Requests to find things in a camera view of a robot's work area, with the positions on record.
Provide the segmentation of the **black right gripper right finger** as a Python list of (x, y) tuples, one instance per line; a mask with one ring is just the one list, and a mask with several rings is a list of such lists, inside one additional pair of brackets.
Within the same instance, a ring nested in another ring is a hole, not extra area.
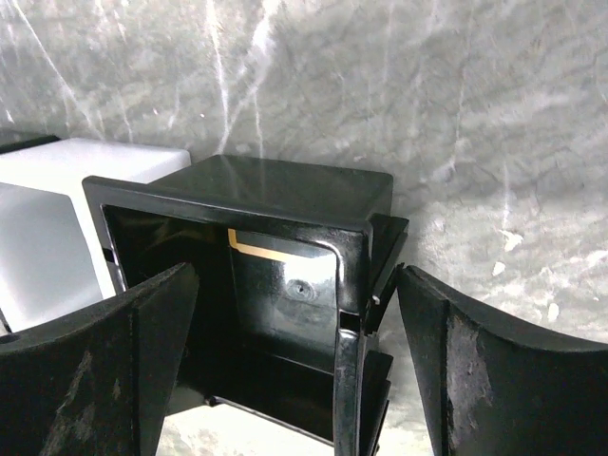
[(607, 347), (531, 324), (408, 266), (400, 311), (437, 455), (603, 455)]

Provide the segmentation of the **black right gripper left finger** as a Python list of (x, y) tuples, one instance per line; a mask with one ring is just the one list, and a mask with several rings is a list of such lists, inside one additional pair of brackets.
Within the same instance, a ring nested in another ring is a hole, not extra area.
[(155, 454), (198, 289), (180, 264), (2, 336), (2, 454)]

